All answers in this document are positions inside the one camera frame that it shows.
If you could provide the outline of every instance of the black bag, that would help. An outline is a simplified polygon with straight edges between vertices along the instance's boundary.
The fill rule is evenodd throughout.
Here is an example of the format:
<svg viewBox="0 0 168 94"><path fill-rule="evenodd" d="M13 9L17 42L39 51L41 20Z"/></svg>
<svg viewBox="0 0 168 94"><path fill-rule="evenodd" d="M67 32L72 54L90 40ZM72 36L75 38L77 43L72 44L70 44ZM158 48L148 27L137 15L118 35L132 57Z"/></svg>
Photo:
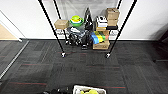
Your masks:
<svg viewBox="0 0 168 94"><path fill-rule="evenodd" d="M79 32L73 32L72 28L74 27L68 27L67 31L69 32L69 44L72 46L82 46L82 49L87 49L87 46L90 42L90 34L88 30L79 29Z"/></svg>
<svg viewBox="0 0 168 94"><path fill-rule="evenodd" d="M85 30L89 30L89 31L93 30L93 22L92 22L89 8L86 9L84 23L85 23Z"/></svg>

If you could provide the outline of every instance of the toy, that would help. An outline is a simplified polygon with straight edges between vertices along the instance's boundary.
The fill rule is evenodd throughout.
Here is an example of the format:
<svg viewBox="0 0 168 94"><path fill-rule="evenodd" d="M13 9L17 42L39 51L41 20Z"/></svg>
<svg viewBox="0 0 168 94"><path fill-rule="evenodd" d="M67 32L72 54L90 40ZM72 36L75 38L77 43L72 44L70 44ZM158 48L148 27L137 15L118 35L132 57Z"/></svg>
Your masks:
<svg viewBox="0 0 168 94"><path fill-rule="evenodd" d="M82 25L82 23L84 22L84 19L79 17L78 15L74 15L72 16L72 18L70 19L70 23L74 26L74 27L79 27Z"/></svg>

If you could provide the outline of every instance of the metal shelf pole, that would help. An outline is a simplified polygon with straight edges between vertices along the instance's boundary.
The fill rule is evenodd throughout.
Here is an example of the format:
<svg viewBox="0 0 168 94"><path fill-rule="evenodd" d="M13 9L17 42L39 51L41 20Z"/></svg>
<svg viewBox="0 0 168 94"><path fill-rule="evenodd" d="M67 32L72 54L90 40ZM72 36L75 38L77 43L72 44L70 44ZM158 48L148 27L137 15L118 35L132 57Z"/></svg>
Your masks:
<svg viewBox="0 0 168 94"><path fill-rule="evenodd" d="M56 33L55 30L54 30L54 27L53 27L53 25L52 25L52 23L51 23L51 20L50 20L48 14L47 14L47 11L45 10L45 7L44 7L44 5L43 5L43 3L42 3L42 0L38 0L38 1L39 1L40 5L41 5L41 8L43 9L43 12L44 12L45 16L47 17L47 20L48 20L48 22L49 22L49 24L50 24L50 26L51 26L51 29L52 29L54 35L55 35L56 38L57 38L58 44L59 44L60 47L61 47L62 57L65 57L64 49L63 49L63 47L62 47L62 45L61 45L61 42L60 42L59 39L58 39L57 33Z"/></svg>
<svg viewBox="0 0 168 94"><path fill-rule="evenodd" d="M106 54L106 58L109 58L109 57L110 57L110 54L111 54L111 52L112 52L112 50L113 50L113 48L114 48L114 46L115 46L115 44L116 44L116 42L117 42L117 39L119 38L119 36L120 36L120 34L121 34L121 32L122 32L122 30L123 30L123 28L124 28L124 26L125 26L125 24L126 24L128 18L129 18L130 14L131 14L131 12L132 12L132 10L133 10L133 8L134 8L136 2L137 2L137 0L134 0L134 2L133 2L132 6L131 6L131 8L130 8L128 14L127 14L127 17L125 18L124 23L122 24L121 29L119 30L119 33L117 34L117 37L116 37L116 39L115 39L115 41L114 41L114 43L113 43L113 45L112 45L112 47L111 47L109 53Z"/></svg>

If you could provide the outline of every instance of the bag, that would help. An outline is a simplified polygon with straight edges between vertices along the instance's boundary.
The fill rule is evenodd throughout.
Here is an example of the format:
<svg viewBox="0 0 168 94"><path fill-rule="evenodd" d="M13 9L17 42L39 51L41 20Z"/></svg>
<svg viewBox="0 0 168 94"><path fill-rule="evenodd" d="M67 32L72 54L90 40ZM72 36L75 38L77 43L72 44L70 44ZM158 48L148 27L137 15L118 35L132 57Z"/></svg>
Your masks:
<svg viewBox="0 0 168 94"><path fill-rule="evenodd" d="M89 30L89 31L93 30L93 22L92 22L89 8L86 9L84 23L85 23L85 30Z"/></svg>

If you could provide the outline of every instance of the green item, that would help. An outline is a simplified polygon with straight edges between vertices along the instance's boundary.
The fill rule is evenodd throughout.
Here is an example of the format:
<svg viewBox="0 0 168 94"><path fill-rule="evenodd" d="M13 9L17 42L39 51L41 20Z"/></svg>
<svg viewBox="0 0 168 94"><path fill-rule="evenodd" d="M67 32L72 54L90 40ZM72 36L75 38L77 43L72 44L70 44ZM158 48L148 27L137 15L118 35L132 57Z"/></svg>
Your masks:
<svg viewBox="0 0 168 94"><path fill-rule="evenodd" d="M81 25L83 24L83 22L84 22L84 19L83 19L83 18L81 18L81 22L80 22L80 23L73 23L73 22L70 20L70 23L71 23L74 27L79 27L79 26L81 26Z"/></svg>
<svg viewBox="0 0 168 94"><path fill-rule="evenodd" d="M103 41L105 41L106 37L105 37L105 35L103 34L103 32L99 31L99 34L102 36Z"/></svg>

